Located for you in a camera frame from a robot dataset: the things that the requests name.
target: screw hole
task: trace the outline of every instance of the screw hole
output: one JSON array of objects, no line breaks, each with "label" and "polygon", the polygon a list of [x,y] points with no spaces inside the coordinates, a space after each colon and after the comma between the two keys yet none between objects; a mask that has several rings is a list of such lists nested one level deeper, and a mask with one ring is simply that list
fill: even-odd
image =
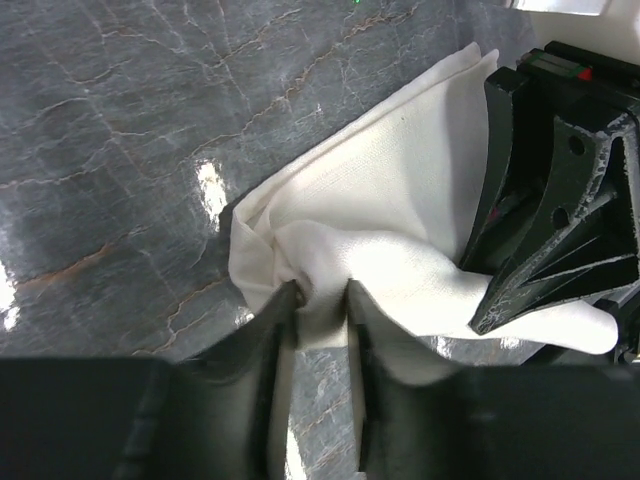
[{"label": "screw hole", "polygon": [[553,215],[551,215],[551,223],[553,223],[553,228],[556,230],[561,230],[565,227],[569,226],[569,214],[567,211],[558,207],[553,211]]},{"label": "screw hole", "polygon": [[582,155],[584,154],[584,143],[582,140],[580,140],[578,137],[571,136],[569,137],[569,150],[571,150],[571,153],[573,153],[574,155]]}]

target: cloth fold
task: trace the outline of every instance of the cloth fold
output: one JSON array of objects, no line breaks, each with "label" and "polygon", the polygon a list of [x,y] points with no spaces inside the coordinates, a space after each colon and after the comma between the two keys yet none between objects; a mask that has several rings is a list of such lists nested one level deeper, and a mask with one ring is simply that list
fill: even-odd
[{"label": "cloth fold", "polygon": [[478,337],[467,326],[490,278],[456,267],[486,167],[483,84],[496,51],[455,53],[249,193],[234,209],[229,273],[258,311],[297,280],[305,347],[346,344],[341,300],[359,280],[417,336],[515,337],[610,350],[615,320],[585,302],[527,314]]}]

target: metallic silver part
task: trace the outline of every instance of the metallic silver part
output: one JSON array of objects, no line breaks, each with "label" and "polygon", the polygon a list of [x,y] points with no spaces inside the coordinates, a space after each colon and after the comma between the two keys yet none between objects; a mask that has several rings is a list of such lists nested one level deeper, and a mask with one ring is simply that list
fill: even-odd
[{"label": "metallic silver part", "polygon": [[609,0],[484,0],[500,7],[530,12],[570,13],[596,17],[602,15]]}]

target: folded cloth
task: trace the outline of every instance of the folded cloth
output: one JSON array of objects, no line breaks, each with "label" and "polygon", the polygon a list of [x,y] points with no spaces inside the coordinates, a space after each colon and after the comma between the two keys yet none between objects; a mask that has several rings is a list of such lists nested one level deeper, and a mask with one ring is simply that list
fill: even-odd
[{"label": "folded cloth", "polygon": [[249,193],[234,209],[229,273],[258,311],[295,279],[303,347],[344,345],[342,298],[362,282],[413,335],[515,337],[610,350],[615,320],[584,302],[479,337],[467,326],[489,277],[459,270],[487,156],[483,83],[497,52],[451,55]]}]

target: dark marble table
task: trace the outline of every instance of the dark marble table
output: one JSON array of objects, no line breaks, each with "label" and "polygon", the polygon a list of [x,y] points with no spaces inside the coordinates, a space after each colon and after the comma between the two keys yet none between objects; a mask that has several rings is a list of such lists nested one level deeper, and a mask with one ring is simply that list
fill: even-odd
[{"label": "dark marble table", "polygon": [[[247,191],[470,41],[507,64],[534,43],[525,16],[478,0],[4,0],[2,12],[5,356],[181,359],[216,342],[250,318],[226,271]],[[429,342],[473,363],[536,348]],[[298,354],[293,478],[356,476],[345,366],[344,350]]]}]

